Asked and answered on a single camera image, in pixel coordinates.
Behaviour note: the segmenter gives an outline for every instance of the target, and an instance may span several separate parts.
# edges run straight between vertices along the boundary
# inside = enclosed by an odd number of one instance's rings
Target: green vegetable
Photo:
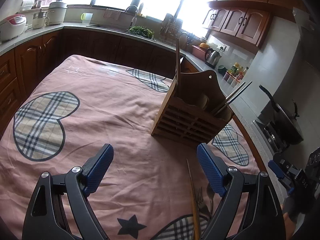
[[[153,31],[147,29],[147,27],[143,27],[143,26],[131,27],[128,30],[128,33],[133,34],[133,35],[142,36],[142,37],[147,38],[147,39],[152,39],[153,38],[153,34],[155,34],[155,32],[153,32]]]

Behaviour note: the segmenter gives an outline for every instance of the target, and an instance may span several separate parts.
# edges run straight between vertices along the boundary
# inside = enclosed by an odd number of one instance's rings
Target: plaid heart pattern
[[[217,147],[229,160],[241,166],[249,164],[247,151],[238,141],[238,133],[227,124],[212,140],[212,145]]]
[[[199,223],[202,234],[207,227],[208,220],[200,215]],[[193,227],[193,216],[182,216],[162,228],[151,240],[191,240]]]
[[[167,92],[169,90],[169,86],[163,82],[165,77],[135,68],[127,70],[127,72],[153,90],[158,92]]]
[[[46,161],[63,148],[60,119],[71,115],[80,100],[70,92],[47,93],[20,107],[14,115],[13,137],[19,152],[32,161]]]

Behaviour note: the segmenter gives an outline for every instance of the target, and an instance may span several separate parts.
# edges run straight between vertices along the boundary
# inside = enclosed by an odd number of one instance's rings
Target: gray countertop
[[[21,34],[20,36],[10,40],[3,42],[0,45],[0,56],[4,53],[8,52],[9,50],[13,49],[14,47],[29,41],[31,39],[34,39],[36,37],[39,37],[41,35],[44,35],[46,33],[50,33],[53,31],[61,30],[63,28],[66,29],[81,29],[81,30],[92,30],[96,32],[102,32],[102,33],[110,33],[130,39],[134,39],[137,41],[142,41],[145,43],[149,43],[151,45],[175,52],[175,46],[168,45],[161,41],[152,41],[144,38],[140,38],[135,35],[130,35],[128,33],[123,33],[119,31],[109,30],[109,29],[101,29],[101,28],[95,28],[95,27],[88,27],[86,25],[80,24],[80,23],[63,23],[61,25],[53,25],[44,27],[37,30],[27,30],[25,33]],[[180,51],[181,56],[185,57],[186,60],[188,60],[196,69],[199,71],[206,71],[206,70],[212,70],[209,66],[207,66],[204,61],[200,60],[199,58],[195,57],[189,52]],[[220,85],[220,88],[222,92],[225,95],[229,95],[234,88],[232,88],[226,81],[224,81],[222,78],[223,76],[219,74],[216,70],[214,70],[217,74],[218,83]],[[246,102],[239,96],[236,100],[234,100],[230,104],[231,109],[235,113],[235,115],[238,117],[246,131],[248,132],[251,140],[253,141],[255,147],[257,148],[258,152],[260,153],[260,156],[268,170],[268,174],[270,175],[270,179],[273,182],[273,185],[275,187],[276,193],[278,195],[280,203],[283,202],[284,196],[286,196],[286,192],[284,188],[280,185],[278,182],[276,176],[274,173],[268,168],[268,161],[272,159],[272,154],[265,143],[264,139],[260,135],[259,131],[255,127],[255,125],[252,123],[254,119],[257,118],[257,116],[254,114],[254,112],[250,109],[250,107],[246,104]]]

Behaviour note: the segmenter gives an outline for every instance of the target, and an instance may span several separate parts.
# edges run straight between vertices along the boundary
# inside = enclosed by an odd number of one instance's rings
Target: spoon
[[[210,186],[210,183],[208,183],[207,185],[207,195],[210,199],[210,214],[212,215],[213,212],[213,197],[214,197],[215,192],[213,191],[213,189]]]

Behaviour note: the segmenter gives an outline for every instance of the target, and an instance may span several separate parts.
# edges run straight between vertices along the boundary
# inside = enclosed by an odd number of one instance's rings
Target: cloth towel
[[[106,9],[103,17],[104,18],[112,18],[117,21],[119,19],[119,16],[121,13],[122,13],[122,11],[119,11],[119,10]]]

